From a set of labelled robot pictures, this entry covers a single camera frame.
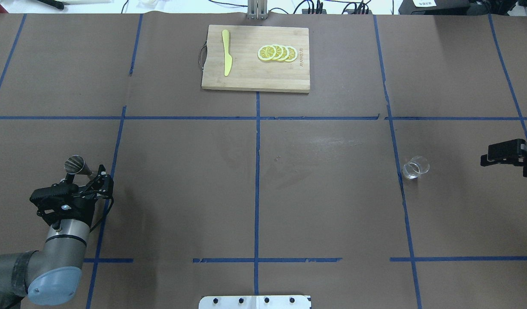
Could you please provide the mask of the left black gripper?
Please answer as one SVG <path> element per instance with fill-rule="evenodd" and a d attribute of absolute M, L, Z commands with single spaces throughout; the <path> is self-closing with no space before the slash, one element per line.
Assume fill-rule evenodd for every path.
<path fill-rule="evenodd" d="M 99 165 L 95 176 L 84 186 L 73 182 L 75 176 L 67 176 L 50 187 L 38 188 L 32 192 L 30 202 L 36 206 L 36 215 L 45 223 L 57 229 L 63 220 L 78 220 L 95 230 L 108 216 L 114 205 L 114 180 L 106 172 L 104 165 Z M 109 206 L 103 211 L 100 219 L 93 223 L 96 202 L 109 200 Z"/>

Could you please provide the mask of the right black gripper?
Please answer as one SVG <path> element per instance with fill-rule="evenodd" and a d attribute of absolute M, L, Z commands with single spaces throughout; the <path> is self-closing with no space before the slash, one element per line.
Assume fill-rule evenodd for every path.
<path fill-rule="evenodd" d="M 527 177 L 527 142 L 524 139 L 512 139 L 489 145 L 486 154 L 481 156 L 481 166 L 507 164 L 523 168 L 523 176 Z"/>

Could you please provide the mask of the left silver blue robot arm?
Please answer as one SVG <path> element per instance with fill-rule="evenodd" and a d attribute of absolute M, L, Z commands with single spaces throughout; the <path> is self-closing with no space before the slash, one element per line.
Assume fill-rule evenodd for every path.
<path fill-rule="evenodd" d="M 114 199 L 114 180 L 102 164 L 73 171 L 32 192 L 36 215 L 49 226 L 42 250 L 0 254 L 0 309 L 19 309 L 24 298 L 40 306 L 69 302 L 76 294 L 96 203 Z"/>

